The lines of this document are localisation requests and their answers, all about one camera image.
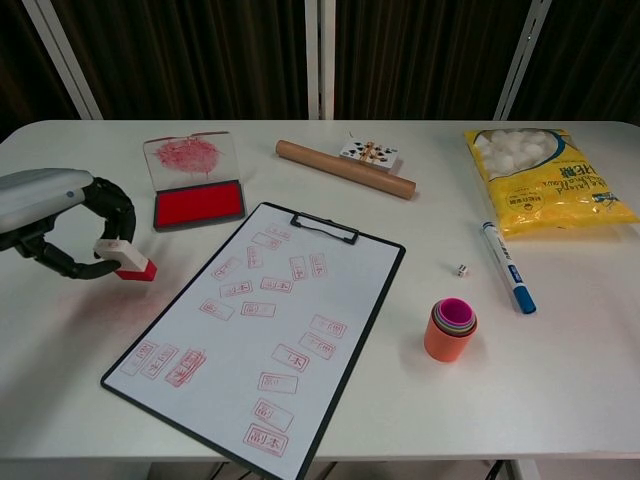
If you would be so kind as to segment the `black rimmed white clipboard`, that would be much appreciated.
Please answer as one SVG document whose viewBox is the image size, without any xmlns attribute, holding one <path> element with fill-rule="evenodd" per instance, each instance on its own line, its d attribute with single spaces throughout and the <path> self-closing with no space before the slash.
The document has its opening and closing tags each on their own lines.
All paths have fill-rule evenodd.
<svg viewBox="0 0 640 480">
<path fill-rule="evenodd" d="M 301 480 L 404 254 L 261 203 L 101 384 L 268 480 Z"/>
</svg>

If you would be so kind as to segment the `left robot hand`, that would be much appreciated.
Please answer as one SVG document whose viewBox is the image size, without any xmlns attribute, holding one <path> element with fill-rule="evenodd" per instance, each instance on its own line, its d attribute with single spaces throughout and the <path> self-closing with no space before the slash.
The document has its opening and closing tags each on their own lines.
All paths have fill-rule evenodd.
<svg viewBox="0 0 640 480">
<path fill-rule="evenodd" d="M 104 239 L 133 240 L 135 208 L 119 186 L 85 170 L 43 168 L 0 177 L 0 252 L 13 248 L 71 279 L 115 272 L 121 267 L 117 260 L 78 263 L 45 240 L 57 217 L 77 205 L 105 220 Z"/>
</svg>

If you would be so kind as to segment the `yellow snack bag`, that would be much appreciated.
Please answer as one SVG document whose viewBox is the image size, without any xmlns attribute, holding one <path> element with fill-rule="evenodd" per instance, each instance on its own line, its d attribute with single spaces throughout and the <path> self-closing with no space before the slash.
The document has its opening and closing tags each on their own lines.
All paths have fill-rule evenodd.
<svg viewBox="0 0 640 480">
<path fill-rule="evenodd" d="M 640 222 L 565 130 L 484 129 L 464 136 L 505 236 Z"/>
</svg>

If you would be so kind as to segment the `playing cards deck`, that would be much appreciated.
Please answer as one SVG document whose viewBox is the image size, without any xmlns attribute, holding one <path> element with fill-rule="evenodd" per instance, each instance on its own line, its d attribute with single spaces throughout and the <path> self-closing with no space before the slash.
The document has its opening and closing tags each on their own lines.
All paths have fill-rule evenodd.
<svg viewBox="0 0 640 480">
<path fill-rule="evenodd" d="M 396 147 L 371 140 L 351 138 L 341 148 L 339 156 L 391 175 L 396 175 L 401 165 L 399 150 Z"/>
</svg>

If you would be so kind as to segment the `red ink pad case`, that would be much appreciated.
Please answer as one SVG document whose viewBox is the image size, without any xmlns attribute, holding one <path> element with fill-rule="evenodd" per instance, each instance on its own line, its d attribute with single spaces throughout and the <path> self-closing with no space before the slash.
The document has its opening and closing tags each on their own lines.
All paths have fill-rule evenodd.
<svg viewBox="0 0 640 480">
<path fill-rule="evenodd" d="M 152 139 L 143 144 L 143 153 L 155 192 L 156 231 L 194 228 L 245 216 L 230 132 Z"/>
</svg>

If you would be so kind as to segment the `white partition post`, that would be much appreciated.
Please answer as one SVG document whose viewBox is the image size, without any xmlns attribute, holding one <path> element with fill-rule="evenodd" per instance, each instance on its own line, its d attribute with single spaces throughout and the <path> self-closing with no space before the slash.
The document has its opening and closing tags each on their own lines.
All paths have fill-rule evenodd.
<svg viewBox="0 0 640 480">
<path fill-rule="evenodd" d="M 51 0 L 21 0 L 78 115 L 102 120 L 103 115 Z"/>
<path fill-rule="evenodd" d="M 509 118 L 553 0 L 531 0 L 493 119 Z"/>
<path fill-rule="evenodd" d="M 333 120 L 336 0 L 304 0 L 304 13 L 309 119 Z"/>
</svg>

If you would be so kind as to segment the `stacked colourful cups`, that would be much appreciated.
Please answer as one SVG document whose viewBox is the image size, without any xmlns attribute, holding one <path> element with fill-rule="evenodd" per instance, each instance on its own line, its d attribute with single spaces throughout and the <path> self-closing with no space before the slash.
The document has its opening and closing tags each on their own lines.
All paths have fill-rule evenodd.
<svg viewBox="0 0 640 480">
<path fill-rule="evenodd" d="M 440 362 L 454 362 L 474 335 L 477 325 L 477 316 L 466 301 L 455 297 L 441 299 L 431 309 L 424 348 Z"/>
</svg>

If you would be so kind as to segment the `wooden rolling pin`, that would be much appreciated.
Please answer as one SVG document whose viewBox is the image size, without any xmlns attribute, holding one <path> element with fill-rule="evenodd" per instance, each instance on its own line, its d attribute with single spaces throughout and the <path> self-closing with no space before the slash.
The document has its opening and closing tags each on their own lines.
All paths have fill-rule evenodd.
<svg viewBox="0 0 640 480">
<path fill-rule="evenodd" d="M 328 155 L 286 140 L 278 140 L 276 154 L 284 159 L 356 182 L 358 184 L 411 200 L 416 183 L 393 176 L 359 162 Z"/>
</svg>

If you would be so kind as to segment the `blue white marker pen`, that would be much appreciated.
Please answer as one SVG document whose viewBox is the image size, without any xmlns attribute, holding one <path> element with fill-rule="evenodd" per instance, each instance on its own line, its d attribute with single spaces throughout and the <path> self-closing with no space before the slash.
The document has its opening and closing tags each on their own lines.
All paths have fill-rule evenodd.
<svg viewBox="0 0 640 480">
<path fill-rule="evenodd" d="M 530 291 L 524 282 L 506 243 L 496 225 L 487 221 L 482 224 L 482 232 L 494 254 L 504 277 L 509 284 L 514 300 L 523 314 L 533 314 L 537 307 L 533 301 Z"/>
</svg>

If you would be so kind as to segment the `red and white stamp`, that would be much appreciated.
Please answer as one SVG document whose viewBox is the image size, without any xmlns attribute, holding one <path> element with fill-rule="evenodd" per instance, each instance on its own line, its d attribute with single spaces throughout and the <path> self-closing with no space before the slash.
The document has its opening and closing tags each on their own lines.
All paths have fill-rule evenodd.
<svg viewBox="0 0 640 480">
<path fill-rule="evenodd" d="M 122 280 L 151 282 L 156 276 L 156 265 L 127 240 L 99 239 L 94 252 L 104 260 L 119 262 L 115 273 Z"/>
</svg>

